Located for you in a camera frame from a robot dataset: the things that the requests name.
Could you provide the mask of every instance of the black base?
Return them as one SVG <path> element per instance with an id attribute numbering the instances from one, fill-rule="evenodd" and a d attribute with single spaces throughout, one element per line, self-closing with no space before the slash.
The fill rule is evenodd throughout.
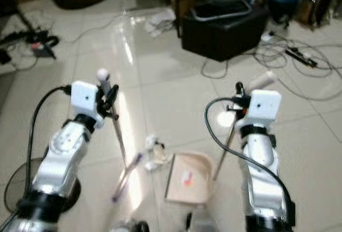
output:
<path id="1" fill-rule="evenodd" d="M 247 232 L 293 232 L 291 226 L 281 219 L 265 219 L 261 216 L 246 216 Z"/>
<path id="2" fill-rule="evenodd" d="M 69 211 L 77 203 L 77 200 L 80 198 L 80 194 L 81 194 L 81 183 L 79 179 L 76 179 L 73 191 L 70 197 L 66 200 L 66 203 L 62 209 L 63 213 Z"/>
<path id="3" fill-rule="evenodd" d="M 216 61 L 225 61 L 257 46 L 267 19 L 265 9 L 208 22 L 198 21 L 188 14 L 182 20 L 182 47 Z"/>
<path id="4" fill-rule="evenodd" d="M 192 212 L 188 213 L 188 215 L 186 216 L 186 222 L 185 222 L 186 230 L 188 230 L 190 228 L 191 219 L 192 219 Z"/>
<path id="5" fill-rule="evenodd" d="M 149 225 L 146 221 L 140 221 L 135 227 L 134 232 L 150 232 Z"/>

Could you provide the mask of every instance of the white object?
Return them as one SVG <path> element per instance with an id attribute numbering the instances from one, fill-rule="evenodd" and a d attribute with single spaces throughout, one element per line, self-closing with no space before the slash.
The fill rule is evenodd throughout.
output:
<path id="1" fill-rule="evenodd" d="M 157 136 L 155 134 L 151 134 L 149 136 L 146 137 L 145 139 L 145 147 L 147 150 L 153 150 L 154 146 L 156 145 L 157 143 Z"/>
<path id="2" fill-rule="evenodd" d="M 157 141 L 157 138 L 155 135 L 151 135 L 150 137 L 151 137 L 150 138 L 151 142 Z M 166 155 L 161 145 L 154 143 L 152 145 L 152 149 L 153 149 L 154 159 L 148 161 L 145 164 L 145 168 L 149 172 L 157 169 L 158 167 L 164 164 L 168 164 L 172 160 L 172 155 L 171 154 Z"/>
<path id="3" fill-rule="evenodd" d="M 85 114 L 96 120 L 94 128 L 101 128 L 104 118 L 97 112 L 96 95 L 98 88 L 93 84 L 75 81 L 71 86 L 71 105 L 75 115 Z"/>
<path id="4" fill-rule="evenodd" d="M 90 139 L 91 133 L 86 127 L 74 121 L 55 133 L 33 180 L 33 189 L 51 195 L 70 196 L 77 168 L 87 153 Z"/>
<path id="5" fill-rule="evenodd" d="M 145 23 L 145 30 L 152 36 L 157 37 L 165 30 L 172 29 L 172 23 L 176 20 L 174 11 L 170 8 L 155 14 Z"/>
<path id="6" fill-rule="evenodd" d="M 303 54 L 303 56 L 304 56 L 304 58 L 309 59 L 309 58 L 311 58 L 312 55 L 311 55 L 310 53 L 306 53 L 306 52 L 305 52 L 305 53 Z"/>
<path id="7" fill-rule="evenodd" d="M 101 83 L 101 87 L 102 87 L 104 94 L 107 96 L 109 91 L 111 90 L 111 83 L 109 81 L 110 79 L 109 72 L 104 68 L 99 69 L 97 71 L 97 79 Z"/>
<path id="8" fill-rule="evenodd" d="M 281 100 L 282 95 L 275 90 L 253 90 L 250 107 L 246 115 L 236 122 L 235 130 L 240 131 L 246 125 L 267 128 L 275 121 Z"/>
<path id="9" fill-rule="evenodd" d="M 265 42 L 269 42 L 272 38 L 273 36 L 271 36 L 269 32 L 266 32 L 261 36 L 262 41 L 265 41 Z"/>
<path id="10" fill-rule="evenodd" d="M 245 92 L 249 95 L 254 89 L 262 89 L 277 80 L 277 76 L 272 71 L 267 71 L 253 80 L 246 88 Z"/>

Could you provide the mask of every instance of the black cable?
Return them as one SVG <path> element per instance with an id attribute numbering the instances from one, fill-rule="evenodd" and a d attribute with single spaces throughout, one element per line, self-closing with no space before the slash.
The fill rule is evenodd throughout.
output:
<path id="1" fill-rule="evenodd" d="M 27 155 L 26 155 L 26 178 L 25 178 L 25 190 L 24 190 L 24 197 L 26 197 L 30 191 L 30 185 L 31 185 L 31 158 L 32 158 L 32 145 L 33 145 L 33 135 L 34 135 L 34 128 L 37 120 L 37 116 L 39 113 L 40 108 L 42 107 L 43 103 L 46 101 L 46 99 L 51 96 L 54 92 L 58 90 L 66 90 L 66 87 L 56 87 L 54 89 L 51 89 L 48 93 L 45 94 L 45 96 L 39 101 L 32 119 L 30 123 L 30 132 L 29 132 L 29 138 L 28 138 L 28 146 L 27 146 Z"/>
<path id="2" fill-rule="evenodd" d="M 268 69 L 283 69 L 283 68 L 287 67 L 288 60 L 287 60 L 287 58 L 285 57 L 285 54 L 282 51 L 278 51 L 278 50 L 270 48 L 268 50 L 274 51 L 276 54 L 274 54 L 274 55 L 266 55 L 265 53 L 258 53 L 259 49 L 260 48 L 258 48 L 256 50 L 256 52 L 252 56 L 254 57 L 254 59 L 260 65 L 262 65 L 262 66 L 264 66 L 264 67 L 266 67 Z M 276 60 L 278 57 L 282 57 L 283 58 L 283 60 L 284 60 L 284 64 L 283 65 L 271 66 L 271 65 L 267 64 L 269 62 L 272 62 L 272 61 Z"/>
<path id="3" fill-rule="evenodd" d="M 322 45 L 316 45 L 316 46 L 312 46 L 312 45 L 309 45 L 307 44 L 306 42 L 303 42 L 303 41 L 299 41 L 299 40 L 293 40 L 293 39 L 286 39 L 284 37 L 281 37 L 279 35 L 276 35 L 276 34 L 273 34 L 274 36 L 280 38 L 281 40 L 279 42 L 282 42 L 282 41 L 285 41 L 286 44 L 283 45 L 283 44 L 279 44 L 279 42 L 277 43 L 271 43 L 271 44 L 264 44 L 264 45 L 261 45 L 259 48 L 265 48 L 265 47 L 268 47 L 268 48 L 274 48 L 274 47 L 282 47 L 283 50 L 282 51 L 277 51 L 277 50 L 274 50 L 275 52 L 278 52 L 272 56 L 269 56 L 270 59 L 275 59 L 275 58 L 278 58 L 280 55 L 280 53 L 283 53 L 285 52 L 285 50 L 288 48 L 288 47 L 295 47 L 295 48 L 298 48 L 298 49 L 311 49 L 313 50 L 314 52 L 316 52 L 320 57 L 314 57 L 315 59 L 319 60 L 319 61 L 322 61 L 324 63 L 327 64 L 328 67 L 322 67 L 322 66 L 318 66 L 316 67 L 317 69 L 320 69 L 320 70 L 326 70 L 328 71 L 327 73 L 323 74 L 323 75 L 314 75 L 314 74 L 307 74 L 305 72 L 303 72 L 297 65 L 296 65 L 296 61 L 291 58 L 292 62 L 293 62 L 293 65 L 294 65 L 294 68 L 302 75 L 304 76 L 307 76 L 307 77 L 312 77 L 312 78 L 326 78 L 328 77 L 329 75 L 332 74 L 333 71 L 335 71 L 339 76 L 340 78 L 342 79 L 342 74 L 341 72 L 339 71 L 339 69 L 341 69 L 342 67 L 335 67 L 334 65 L 332 65 L 329 61 L 329 59 L 327 58 L 327 56 L 322 52 L 320 51 L 318 48 L 319 47 L 335 47 L 335 48 L 342 48 L 342 44 L 322 44 Z M 268 69 L 278 69 L 278 68 L 285 68 L 285 65 L 282 67 L 282 66 L 269 66 L 267 64 L 267 61 L 265 60 L 265 57 L 264 55 L 261 55 L 261 56 L 257 56 L 256 54 L 253 55 L 254 59 L 262 66 L 268 68 Z M 342 90 L 338 91 L 337 93 L 333 94 L 333 95 L 330 95 L 330 96 L 326 96 L 326 97 L 322 97 L 322 98 L 318 98 L 318 97 L 309 97 L 309 96 L 306 96 L 306 95 L 303 95 L 303 94 L 300 94 L 298 92 L 295 92 L 294 90 L 292 90 L 288 85 L 286 85 L 286 83 L 284 83 L 282 80 L 278 79 L 278 81 L 280 82 L 280 84 L 282 86 L 284 86 L 289 92 L 291 92 L 292 94 L 294 94 L 295 96 L 298 96 L 300 98 L 303 98 L 303 99 L 306 99 L 306 100 L 313 100 L 313 101 L 328 101 L 328 100 L 332 100 L 338 96 L 341 96 L 342 95 Z"/>
<path id="4" fill-rule="evenodd" d="M 209 78 L 209 79 L 215 79 L 215 80 L 218 80 L 218 79 L 223 79 L 227 76 L 228 74 L 228 60 L 226 60 L 226 66 L 224 68 L 224 73 L 220 76 L 211 76 L 211 75 L 207 75 L 204 73 L 204 68 L 206 67 L 207 63 L 208 63 L 209 59 L 206 58 L 205 62 L 203 63 L 202 65 L 202 68 L 201 68 L 201 75 L 204 76 L 205 78 Z"/>
<path id="5" fill-rule="evenodd" d="M 247 157 L 247 156 L 244 156 L 243 154 L 239 153 L 239 152 L 236 152 L 230 148 L 228 148 L 226 145 L 224 145 L 217 137 L 216 135 L 214 134 L 211 126 L 210 126 L 210 123 L 209 123 L 209 120 L 208 120 L 208 112 L 209 112 L 209 109 L 212 105 L 214 105 L 215 103 L 217 102 L 221 102 L 221 101 L 232 101 L 231 98 L 228 98 L 228 97 L 221 97 L 221 98 L 217 98 L 217 99 L 214 99 L 212 100 L 205 108 L 205 113 L 204 113 L 204 119 L 205 119 L 205 124 L 207 126 L 207 129 L 211 135 L 211 137 L 213 138 L 213 140 L 225 151 L 233 154 L 234 156 L 237 156 L 245 161 L 248 161 L 256 166 L 258 166 L 260 169 L 262 169 L 263 171 L 267 172 L 269 175 L 271 175 L 277 182 L 278 184 L 282 187 L 283 191 L 284 191 L 284 198 L 285 198 L 285 208 L 286 208 L 286 216 L 289 218 L 289 216 L 291 215 L 290 214 L 290 206 L 293 205 L 293 202 L 291 200 L 291 197 L 290 197 L 290 194 L 289 194 L 289 191 L 287 190 L 285 184 L 281 181 L 281 179 L 279 179 L 279 177 L 277 175 L 275 175 L 270 169 L 268 169 L 266 166 L 258 163 L 257 161 L 254 161 L 253 159 Z"/>

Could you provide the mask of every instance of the metal rod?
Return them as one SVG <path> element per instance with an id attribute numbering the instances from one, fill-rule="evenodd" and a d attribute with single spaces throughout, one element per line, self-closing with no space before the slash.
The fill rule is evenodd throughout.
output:
<path id="1" fill-rule="evenodd" d="M 138 165 L 139 161 L 141 160 L 141 157 L 142 154 L 137 154 L 135 158 L 131 161 L 131 163 L 121 171 L 120 178 L 118 184 L 116 185 L 116 189 L 112 198 L 114 202 L 116 202 L 119 199 L 123 189 L 125 188 L 126 183 L 128 182 L 129 176 Z"/>
<path id="2" fill-rule="evenodd" d="M 229 132 L 228 132 L 228 138 L 227 138 L 227 141 L 226 141 L 226 146 L 229 147 L 233 138 L 234 138 L 234 135 L 235 135 L 235 130 L 234 130 L 234 126 L 235 126 L 235 122 L 236 122 L 236 118 L 234 118 L 234 121 L 232 122 L 231 126 L 230 126 L 230 129 L 229 129 Z M 221 170 L 221 167 L 222 167 L 222 164 L 223 164 L 223 161 L 224 159 L 226 158 L 226 154 L 227 152 L 226 151 L 223 151 L 223 154 L 222 154 L 222 157 L 220 159 L 220 162 L 219 164 L 217 165 L 217 168 L 216 168 L 216 171 L 214 173 L 214 178 L 213 180 L 216 181 L 217 180 L 217 177 L 219 176 L 219 172 Z"/>
<path id="3" fill-rule="evenodd" d="M 126 154 L 125 145 L 123 144 L 120 123 L 119 123 L 119 120 L 117 119 L 118 113 L 116 112 L 114 104 L 111 107 L 110 111 L 113 114 L 112 121 L 113 121 L 114 129 L 115 129 L 116 137 L 118 138 L 118 141 L 119 141 L 119 148 L 120 148 L 120 151 L 121 151 L 123 163 L 124 163 L 125 169 L 126 169 L 127 165 L 128 165 L 127 164 L 127 154 Z"/>

